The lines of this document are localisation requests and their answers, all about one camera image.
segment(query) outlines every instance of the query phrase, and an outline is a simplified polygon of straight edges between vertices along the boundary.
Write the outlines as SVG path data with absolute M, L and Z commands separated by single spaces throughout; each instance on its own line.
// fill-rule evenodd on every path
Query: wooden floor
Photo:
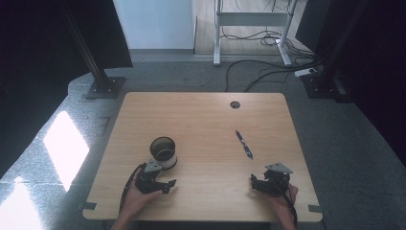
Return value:
M 224 0 L 224 12 L 286 12 L 289 0 Z M 295 14 L 289 29 L 288 38 L 297 41 L 295 34 L 302 18 L 307 0 L 298 0 Z M 195 1 L 197 25 L 194 53 L 201 56 L 212 56 L 214 51 L 214 10 L 215 2 L 206 0 Z M 245 37 L 265 31 L 265 27 L 223 27 L 226 35 Z M 268 27 L 268 31 L 282 32 L 282 28 Z M 221 38 L 221 55 L 223 56 L 257 56 L 257 55 L 278 55 L 276 46 L 261 45 L 259 40 L 231 40 Z M 294 42 L 298 48 L 305 49 L 300 42 Z

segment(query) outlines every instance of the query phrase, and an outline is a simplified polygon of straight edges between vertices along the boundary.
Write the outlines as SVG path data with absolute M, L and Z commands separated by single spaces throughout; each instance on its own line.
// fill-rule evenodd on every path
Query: gray carpet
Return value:
M 84 99 L 93 82 L 90 74 L 72 81 L 68 97 L 0 180 L 0 228 L 15 229 L 7 225 L 15 219 L 14 224 L 22 229 L 103 229 L 101 221 L 85 219 L 81 208 L 125 93 L 223 92 L 227 66 L 231 63 L 223 61 L 220 67 L 213 67 L 210 61 L 136 60 L 133 69 L 106 70 L 109 77 L 126 77 L 117 100 Z M 241 92 L 266 67 L 254 62 L 235 66 L 230 71 L 229 91 Z M 282 81 L 284 77 L 285 74 L 280 74 L 267 80 Z M 322 222 L 300 223 L 299 229 L 406 229 L 406 170 L 355 104 L 310 100 L 302 82 L 293 75 L 284 83 L 258 83 L 250 92 L 280 92 L 286 97 L 324 213 Z M 90 149 L 68 192 L 43 143 L 62 111 L 69 114 Z M 105 224 L 109 228 L 112 221 Z M 137 229 L 162 227 L 148 222 L 137 225 Z M 210 224 L 200 226 L 199 229 L 215 229 Z M 277 223 L 230 223 L 221 228 L 281 227 Z

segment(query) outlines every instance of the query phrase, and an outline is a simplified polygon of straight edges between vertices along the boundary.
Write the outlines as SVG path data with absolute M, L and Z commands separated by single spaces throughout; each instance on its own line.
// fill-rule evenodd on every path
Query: metal frame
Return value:
M 217 0 L 215 9 L 214 66 L 220 65 L 220 27 L 221 26 L 272 26 L 284 27 L 281 39 L 277 39 L 278 50 L 284 65 L 292 62 L 284 48 L 287 33 L 294 15 L 297 0 L 292 0 L 288 12 L 222 12 L 222 0 Z

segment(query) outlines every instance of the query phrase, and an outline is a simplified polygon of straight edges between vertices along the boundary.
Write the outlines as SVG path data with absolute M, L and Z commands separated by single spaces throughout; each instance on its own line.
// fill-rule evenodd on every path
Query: wall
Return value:
M 128 49 L 193 49 L 192 0 L 114 0 Z

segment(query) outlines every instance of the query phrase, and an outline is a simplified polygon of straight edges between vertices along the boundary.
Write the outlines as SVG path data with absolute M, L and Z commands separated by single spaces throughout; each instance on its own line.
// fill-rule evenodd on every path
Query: pen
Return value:
M 242 138 L 241 134 L 240 134 L 239 131 L 237 131 L 237 130 L 236 130 L 236 135 L 237 135 L 239 141 L 241 142 L 241 144 L 244 146 L 245 153 L 247 153 L 247 156 L 248 156 L 249 158 L 251 158 L 251 160 L 253 160 L 253 159 L 254 159 L 253 153 L 250 151 L 250 149 L 248 148 L 247 144 L 245 144 L 244 139 Z

